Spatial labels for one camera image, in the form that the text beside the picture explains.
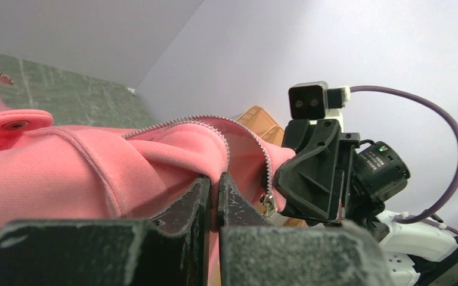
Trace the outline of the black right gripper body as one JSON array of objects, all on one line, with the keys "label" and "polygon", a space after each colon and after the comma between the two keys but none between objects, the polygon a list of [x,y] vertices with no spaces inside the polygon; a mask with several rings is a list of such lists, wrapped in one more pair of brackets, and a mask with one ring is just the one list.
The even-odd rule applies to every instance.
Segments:
[{"label": "black right gripper body", "polygon": [[349,182],[343,203],[345,217],[363,227],[372,227],[376,216],[385,210],[385,202],[401,192],[411,173],[388,144],[364,139],[354,151],[349,168]]}]

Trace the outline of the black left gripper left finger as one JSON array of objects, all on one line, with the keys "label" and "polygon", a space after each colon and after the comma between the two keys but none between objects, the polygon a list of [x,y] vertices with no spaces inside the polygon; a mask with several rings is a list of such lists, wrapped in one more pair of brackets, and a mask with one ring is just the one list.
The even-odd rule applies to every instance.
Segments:
[{"label": "black left gripper left finger", "polygon": [[211,182],[150,219],[16,220],[0,229],[0,285],[206,285]]}]

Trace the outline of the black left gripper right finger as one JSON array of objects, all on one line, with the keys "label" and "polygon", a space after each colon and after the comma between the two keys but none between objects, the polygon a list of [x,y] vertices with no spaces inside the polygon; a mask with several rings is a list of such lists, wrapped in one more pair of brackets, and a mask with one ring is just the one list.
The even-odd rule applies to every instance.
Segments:
[{"label": "black left gripper right finger", "polygon": [[391,285],[382,250],[355,223],[325,228],[274,226],[239,192],[219,180],[222,285]]}]

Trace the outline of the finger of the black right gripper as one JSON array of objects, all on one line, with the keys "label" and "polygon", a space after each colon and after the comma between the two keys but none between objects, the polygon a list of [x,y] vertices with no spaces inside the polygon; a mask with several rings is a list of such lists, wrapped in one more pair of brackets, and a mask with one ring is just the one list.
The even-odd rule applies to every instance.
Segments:
[{"label": "finger of the black right gripper", "polygon": [[338,222],[340,195],[335,190],[335,176],[340,135],[336,119],[288,123],[282,146],[295,155],[274,176],[275,188],[286,199],[281,215],[309,222]]}]

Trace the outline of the pink zip-up jacket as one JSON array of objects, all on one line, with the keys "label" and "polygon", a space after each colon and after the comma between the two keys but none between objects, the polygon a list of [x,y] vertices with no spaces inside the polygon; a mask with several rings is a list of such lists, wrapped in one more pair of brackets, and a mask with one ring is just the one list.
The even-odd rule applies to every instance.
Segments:
[{"label": "pink zip-up jacket", "polygon": [[145,129],[54,126],[43,110],[0,97],[0,229],[16,220],[150,219],[193,181],[211,182],[208,278],[218,266],[219,180],[231,175],[254,207],[286,199],[273,187],[295,155],[223,117],[194,116]]}]

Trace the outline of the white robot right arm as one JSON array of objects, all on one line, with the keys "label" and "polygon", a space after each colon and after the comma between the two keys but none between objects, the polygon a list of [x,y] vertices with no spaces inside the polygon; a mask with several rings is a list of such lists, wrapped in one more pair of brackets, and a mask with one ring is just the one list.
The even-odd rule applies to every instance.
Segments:
[{"label": "white robot right arm", "polygon": [[344,133],[335,119],[292,120],[282,145],[295,156],[276,171],[282,215],[336,226],[351,220],[379,243],[395,285],[458,285],[458,234],[438,219],[411,224],[386,209],[410,171],[386,143]]}]

